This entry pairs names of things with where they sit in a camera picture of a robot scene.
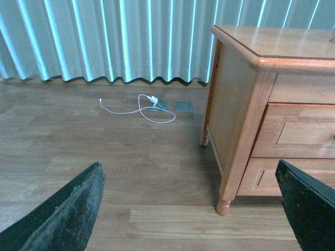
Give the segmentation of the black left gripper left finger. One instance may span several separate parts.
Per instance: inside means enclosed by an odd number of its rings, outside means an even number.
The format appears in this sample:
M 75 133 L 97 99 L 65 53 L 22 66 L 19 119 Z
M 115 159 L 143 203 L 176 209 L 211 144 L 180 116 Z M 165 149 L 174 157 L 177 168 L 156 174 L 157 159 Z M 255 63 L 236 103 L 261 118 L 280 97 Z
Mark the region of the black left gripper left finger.
M 85 250 L 98 216 L 106 175 L 93 163 L 1 232 L 1 250 Z

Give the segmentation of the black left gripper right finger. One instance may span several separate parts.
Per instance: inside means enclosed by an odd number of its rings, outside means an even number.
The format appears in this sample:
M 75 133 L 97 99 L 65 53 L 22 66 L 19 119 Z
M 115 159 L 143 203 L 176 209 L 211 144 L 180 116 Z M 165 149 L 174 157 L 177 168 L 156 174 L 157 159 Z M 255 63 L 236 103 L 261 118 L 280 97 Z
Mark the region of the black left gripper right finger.
M 302 250 L 334 250 L 334 189 L 281 159 L 275 177 Z

